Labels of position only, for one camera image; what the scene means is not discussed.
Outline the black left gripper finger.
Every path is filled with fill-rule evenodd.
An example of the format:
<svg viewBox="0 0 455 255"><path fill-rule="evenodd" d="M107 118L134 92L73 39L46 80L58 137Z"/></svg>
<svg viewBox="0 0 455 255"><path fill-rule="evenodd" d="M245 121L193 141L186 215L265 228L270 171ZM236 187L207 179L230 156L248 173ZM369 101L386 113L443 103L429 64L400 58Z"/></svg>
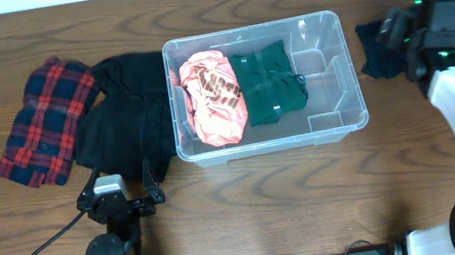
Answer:
<svg viewBox="0 0 455 255"><path fill-rule="evenodd" d="M144 158L142 165L143 165L142 182L145 192L151 198L162 196L163 195L162 188L160 187L159 182L156 180L156 176L154 174L154 171L151 167L149 160L147 158Z"/></svg>
<svg viewBox="0 0 455 255"><path fill-rule="evenodd" d="M89 195L94 194L94 184L99 178L99 176L100 176L99 171L96 168L93 168L90 177L88 178L88 181L86 182L86 185L82 190L83 196L88 197Z"/></svg>

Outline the navy garment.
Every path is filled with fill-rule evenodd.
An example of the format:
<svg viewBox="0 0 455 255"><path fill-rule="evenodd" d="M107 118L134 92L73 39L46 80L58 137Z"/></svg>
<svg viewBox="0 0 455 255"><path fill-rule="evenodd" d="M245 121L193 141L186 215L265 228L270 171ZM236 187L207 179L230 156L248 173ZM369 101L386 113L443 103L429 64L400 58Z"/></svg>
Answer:
<svg viewBox="0 0 455 255"><path fill-rule="evenodd" d="M405 55L386 49L384 44L376 42L381 21L356 26L355 33L367 57L361 72L374 79L393 79L406 69Z"/></svg>

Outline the clear plastic storage bin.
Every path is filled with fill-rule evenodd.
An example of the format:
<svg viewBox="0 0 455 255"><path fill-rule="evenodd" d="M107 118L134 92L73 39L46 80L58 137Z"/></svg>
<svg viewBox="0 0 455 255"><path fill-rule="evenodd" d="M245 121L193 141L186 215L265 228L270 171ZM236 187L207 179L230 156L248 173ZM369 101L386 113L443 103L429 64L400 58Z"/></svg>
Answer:
<svg viewBox="0 0 455 255"><path fill-rule="evenodd" d="M291 71L306 80L305 107L283 115L270 125L247 125L239 143L214 147L201 141L188 124L180 67L197 52L218 50L227 57L247 55L275 41L283 42ZM177 155L197 166L338 142L350 132L367 126L367 105L340 18L332 11L169 40L162 54Z"/></svg>

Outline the dark green garment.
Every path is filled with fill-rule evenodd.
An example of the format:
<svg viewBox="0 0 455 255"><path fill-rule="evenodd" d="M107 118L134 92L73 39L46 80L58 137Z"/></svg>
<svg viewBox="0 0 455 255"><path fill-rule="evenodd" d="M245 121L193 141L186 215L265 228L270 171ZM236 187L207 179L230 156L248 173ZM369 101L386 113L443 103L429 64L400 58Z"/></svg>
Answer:
<svg viewBox="0 0 455 255"><path fill-rule="evenodd" d="M278 40L256 53L229 57L252 127L277 123L307 105L305 77L292 71L284 47Z"/></svg>

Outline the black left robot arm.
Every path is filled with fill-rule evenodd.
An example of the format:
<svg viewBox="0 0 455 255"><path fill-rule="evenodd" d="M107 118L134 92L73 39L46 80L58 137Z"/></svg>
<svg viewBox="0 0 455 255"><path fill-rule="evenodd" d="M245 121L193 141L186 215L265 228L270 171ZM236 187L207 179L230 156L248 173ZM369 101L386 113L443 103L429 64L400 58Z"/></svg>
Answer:
<svg viewBox="0 0 455 255"><path fill-rule="evenodd" d="M164 203L163 189L156 180L148 159L142 162L142 182L146 196L128 199L126 183L118 174L102 177L94 169L77 200L77 209L106 227L104 234L92 239L86 255L141 255L141 224L144 217L156 213L156 204Z"/></svg>

